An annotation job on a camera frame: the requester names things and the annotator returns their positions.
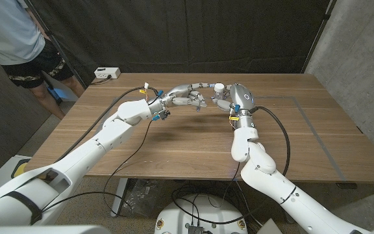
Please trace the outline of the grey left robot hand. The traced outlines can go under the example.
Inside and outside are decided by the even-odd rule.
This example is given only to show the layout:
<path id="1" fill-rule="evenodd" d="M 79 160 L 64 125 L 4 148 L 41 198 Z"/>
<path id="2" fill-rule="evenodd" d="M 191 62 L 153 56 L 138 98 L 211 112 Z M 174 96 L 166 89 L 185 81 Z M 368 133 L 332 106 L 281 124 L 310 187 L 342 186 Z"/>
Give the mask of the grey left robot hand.
<path id="1" fill-rule="evenodd" d="M 192 105 L 199 111 L 201 107 L 207 107 L 207 104 L 197 89 L 214 88 L 214 85 L 214 83 L 180 84 L 166 92 L 158 100 L 163 108 Z"/>

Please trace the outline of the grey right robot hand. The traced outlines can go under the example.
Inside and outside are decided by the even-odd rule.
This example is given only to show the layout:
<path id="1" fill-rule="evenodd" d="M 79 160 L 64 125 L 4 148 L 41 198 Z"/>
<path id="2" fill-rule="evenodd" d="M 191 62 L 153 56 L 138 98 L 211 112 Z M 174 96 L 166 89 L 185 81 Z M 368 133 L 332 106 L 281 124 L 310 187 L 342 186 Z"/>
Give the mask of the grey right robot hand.
<path id="1" fill-rule="evenodd" d="M 216 83 L 212 101 L 221 110 L 229 111 L 231 114 L 242 110 L 251 110 L 255 106 L 252 93 L 239 83 L 227 86 Z"/>

